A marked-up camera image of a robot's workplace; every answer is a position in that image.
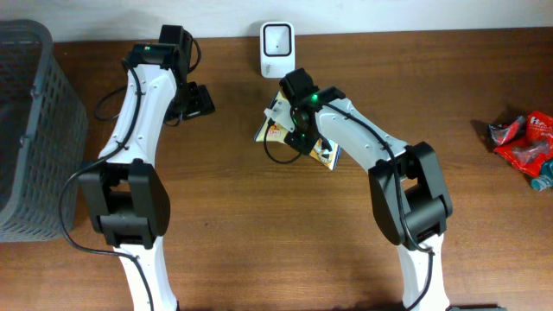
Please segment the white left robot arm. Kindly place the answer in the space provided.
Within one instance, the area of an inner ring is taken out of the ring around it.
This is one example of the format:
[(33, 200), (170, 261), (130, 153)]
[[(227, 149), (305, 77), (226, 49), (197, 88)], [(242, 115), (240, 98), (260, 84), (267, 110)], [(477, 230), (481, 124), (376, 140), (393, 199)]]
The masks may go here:
[(77, 174), (93, 230), (106, 256), (124, 267), (135, 310), (177, 310), (164, 258), (170, 199), (156, 172), (162, 127), (215, 111), (207, 87), (189, 82), (197, 41), (164, 25), (155, 43), (133, 46), (122, 65), (128, 81), (121, 111), (96, 162)]

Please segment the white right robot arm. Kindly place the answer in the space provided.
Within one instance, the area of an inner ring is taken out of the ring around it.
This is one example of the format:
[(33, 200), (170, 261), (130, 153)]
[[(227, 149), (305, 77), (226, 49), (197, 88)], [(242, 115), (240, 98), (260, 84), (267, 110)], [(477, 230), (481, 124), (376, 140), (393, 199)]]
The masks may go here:
[(335, 86), (320, 89), (300, 68), (279, 85), (284, 101), (265, 115), (288, 130), (285, 142), (301, 155), (318, 141), (343, 148), (368, 176), (372, 214), (397, 248), (404, 310), (454, 309), (446, 294), (442, 245), (453, 213), (442, 167), (426, 142), (409, 144), (361, 114)]

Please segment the green Listerine mouthwash bottle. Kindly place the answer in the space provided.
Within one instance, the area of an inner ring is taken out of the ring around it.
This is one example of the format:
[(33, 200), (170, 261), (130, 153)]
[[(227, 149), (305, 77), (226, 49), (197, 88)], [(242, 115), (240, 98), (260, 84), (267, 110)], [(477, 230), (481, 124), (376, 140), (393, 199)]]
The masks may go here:
[(531, 187), (538, 192), (552, 188), (552, 161), (541, 167), (539, 176), (531, 180)]

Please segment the red snack bag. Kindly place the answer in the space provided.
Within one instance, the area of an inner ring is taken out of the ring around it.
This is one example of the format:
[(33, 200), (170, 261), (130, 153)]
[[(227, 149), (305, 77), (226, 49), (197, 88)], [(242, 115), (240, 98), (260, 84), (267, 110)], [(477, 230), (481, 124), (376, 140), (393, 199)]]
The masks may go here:
[(532, 112), (525, 123), (525, 134), (493, 150), (520, 172), (533, 178), (552, 159), (552, 117)]

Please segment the black red triangular packet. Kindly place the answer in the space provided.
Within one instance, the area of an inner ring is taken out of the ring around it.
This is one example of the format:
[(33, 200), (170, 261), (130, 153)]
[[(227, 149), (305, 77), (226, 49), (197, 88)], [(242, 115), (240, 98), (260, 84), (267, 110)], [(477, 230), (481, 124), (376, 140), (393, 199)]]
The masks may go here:
[(526, 116), (517, 116), (502, 124), (488, 124), (486, 126), (490, 150), (512, 143), (526, 134)]

